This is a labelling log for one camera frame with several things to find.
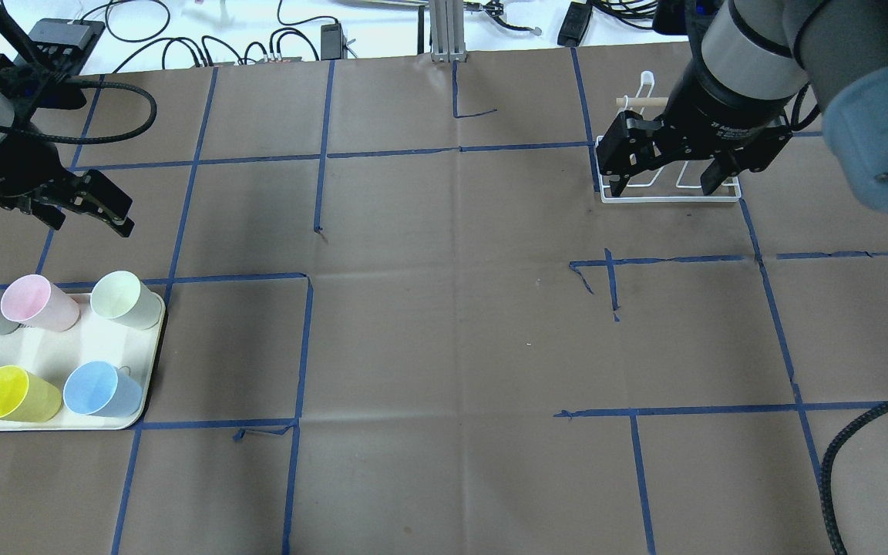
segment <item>metal post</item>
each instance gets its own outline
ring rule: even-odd
[[[434,61],[465,61],[465,3],[462,0],[429,0],[430,36]]]

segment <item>blue cup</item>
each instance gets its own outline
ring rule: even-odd
[[[141,404],[142,387],[108,362],[85,362],[64,384],[64,405],[79,415],[127,417]]]

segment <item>white tray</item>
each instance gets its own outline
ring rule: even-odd
[[[46,422],[10,422],[0,419],[2,431],[49,431],[49,429],[123,429],[142,415],[153,375],[160,343],[160,331],[166,318],[166,305],[160,320],[148,330],[135,330],[109,322],[91,310],[91,294],[71,294],[81,307],[81,318],[74,327],[57,333],[39,328],[20,328],[0,336],[0,366],[17,365],[42,377],[61,391],[74,368],[90,361],[105,361],[115,366],[128,366],[129,376],[142,386],[142,403],[132,415],[124,418],[78,415],[66,406]]]

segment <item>pink cup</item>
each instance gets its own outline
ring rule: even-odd
[[[2,315],[50,331],[70,329],[81,316],[77,302],[39,274],[24,275],[2,294]]]

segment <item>yellow cup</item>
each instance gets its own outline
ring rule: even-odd
[[[0,419],[46,422],[60,410],[60,390],[18,366],[0,368]]]

